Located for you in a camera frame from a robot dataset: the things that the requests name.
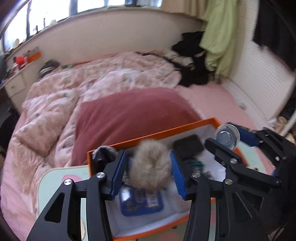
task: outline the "blue gripper pad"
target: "blue gripper pad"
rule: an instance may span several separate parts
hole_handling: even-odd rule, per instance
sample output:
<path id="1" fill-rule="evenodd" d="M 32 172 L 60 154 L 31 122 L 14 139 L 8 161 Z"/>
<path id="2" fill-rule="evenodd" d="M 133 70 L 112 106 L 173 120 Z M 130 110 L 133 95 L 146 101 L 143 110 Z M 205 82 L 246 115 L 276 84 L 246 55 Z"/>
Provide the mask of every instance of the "blue gripper pad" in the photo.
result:
<path id="1" fill-rule="evenodd" d="M 118 195 L 118 192 L 121 188 L 122 178 L 123 178 L 124 171 L 126 169 L 127 160 L 128 160 L 128 154 L 126 151 L 123 151 L 120 157 L 120 161 L 117 165 L 115 174 L 112 179 L 112 190 L 110 194 L 113 199 Z"/>
<path id="2" fill-rule="evenodd" d="M 242 128 L 237 127 L 240 135 L 240 140 L 244 143 L 246 143 L 249 146 L 259 146 L 259 140 L 256 138 L 256 136 L 249 131 L 246 131 Z"/>
<path id="3" fill-rule="evenodd" d="M 185 189 L 185 178 L 182 174 L 178 160 L 175 157 L 175 154 L 173 151 L 170 152 L 170 158 L 172 160 L 172 173 L 173 173 L 173 177 L 174 177 L 174 180 L 175 180 L 175 183 L 177 186 L 177 190 L 178 190 L 179 195 L 184 200 L 187 196 L 186 189 Z"/>

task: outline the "white drawer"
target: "white drawer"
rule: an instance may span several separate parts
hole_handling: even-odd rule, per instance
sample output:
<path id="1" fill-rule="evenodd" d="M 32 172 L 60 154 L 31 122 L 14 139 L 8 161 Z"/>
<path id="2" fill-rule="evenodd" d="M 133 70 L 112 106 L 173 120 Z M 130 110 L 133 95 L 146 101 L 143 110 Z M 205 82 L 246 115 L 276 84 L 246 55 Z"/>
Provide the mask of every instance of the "white drawer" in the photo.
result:
<path id="1" fill-rule="evenodd" d="M 25 88 L 26 86 L 22 74 L 17 75 L 5 85 L 5 90 L 9 98 Z"/>

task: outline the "red blanket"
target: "red blanket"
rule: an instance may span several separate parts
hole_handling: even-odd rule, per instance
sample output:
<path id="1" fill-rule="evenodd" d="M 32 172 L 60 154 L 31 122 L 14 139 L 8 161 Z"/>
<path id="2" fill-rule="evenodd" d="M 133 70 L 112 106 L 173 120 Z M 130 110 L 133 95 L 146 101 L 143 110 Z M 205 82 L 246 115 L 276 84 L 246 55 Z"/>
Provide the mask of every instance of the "red blanket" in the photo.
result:
<path id="1" fill-rule="evenodd" d="M 199 116 L 174 90 L 136 89 L 116 93 L 81 105 L 72 165 L 86 161 L 86 153 L 101 145 L 112 145 L 168 130 Z"/>

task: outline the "beige fur ball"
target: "beige fur ball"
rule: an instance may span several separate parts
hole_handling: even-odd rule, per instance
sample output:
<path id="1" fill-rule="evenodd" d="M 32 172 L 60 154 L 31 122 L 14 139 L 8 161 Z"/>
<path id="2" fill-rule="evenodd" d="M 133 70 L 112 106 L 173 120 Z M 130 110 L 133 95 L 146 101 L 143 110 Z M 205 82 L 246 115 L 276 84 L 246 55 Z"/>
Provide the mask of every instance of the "beige fur ball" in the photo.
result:
<path id="1" fill-rule="evenodd" d="M 172 163 L 168 148 L 160 141 L 142 141 L 131 160 L 131 185 L 145 190 L 160 189 L 166 185 L 171 173 Z"/>

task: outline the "desk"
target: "desk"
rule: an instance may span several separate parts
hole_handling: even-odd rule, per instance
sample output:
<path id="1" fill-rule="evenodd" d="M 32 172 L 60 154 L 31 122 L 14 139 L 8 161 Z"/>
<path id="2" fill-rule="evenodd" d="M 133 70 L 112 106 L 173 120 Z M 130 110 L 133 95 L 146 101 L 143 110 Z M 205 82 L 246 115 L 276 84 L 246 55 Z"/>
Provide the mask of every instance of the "desk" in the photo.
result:
<path id="1" fill-rule="evenodd" d="M 29 63 L 15 75 L 10 77 L 1 87 L 5 88 L 7 95 L 19 114 L 22 113 L 22 104 L 32 84 L 39 80 L 39 70 L 44 65 L 42 57 Z"/>

